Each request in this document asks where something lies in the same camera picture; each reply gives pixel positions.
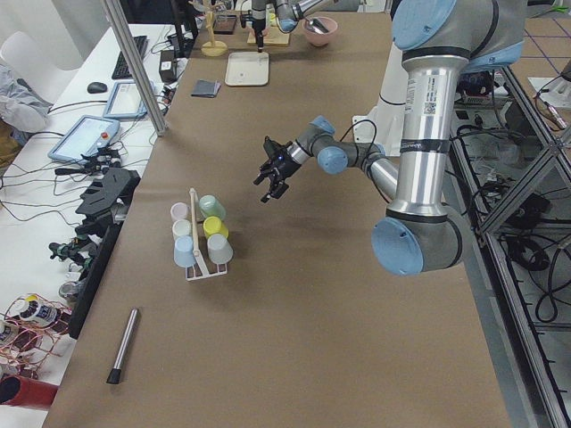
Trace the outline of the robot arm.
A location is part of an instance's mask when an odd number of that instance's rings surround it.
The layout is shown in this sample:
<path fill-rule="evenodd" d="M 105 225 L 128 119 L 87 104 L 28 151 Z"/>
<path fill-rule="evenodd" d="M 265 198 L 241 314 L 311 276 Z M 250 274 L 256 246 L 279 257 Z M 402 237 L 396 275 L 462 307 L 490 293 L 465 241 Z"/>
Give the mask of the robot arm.
<path fill-rule="evenodd" d="M 329 174 L 357 168 L 390 198 L 371 236 L 384 269 L 409 276 L 461 262 L 469 229 L 442 200 L 457 85 L 465 73 L 516 62 L 526 17 L 524 1 L 394 2 L 392 39 L 408 76 L 399 162 L 377 144 L 335 140 L 332 125 L 317 117 L 292 142 L 265 140 L 258 180 L 269 182 L 266 198 L 279 198 L 310 158 Z"/>
<path fill-rule="evenodd" d="M 332 1 L 303 0 L 290 4 L 286 0 L 266 1 L 252 0 L 251 8 L 247 13 L 240 14 L 240 23 L 243 29 L 253 30 L 257 51 L 261 53 L 264 48 L 264 31 L 267 23 L 267 5 L 271 4 L 276 14 L 277 25 L 283 33 L 292 32 L 297 23 L 314 12 L 320 11 Z"/>

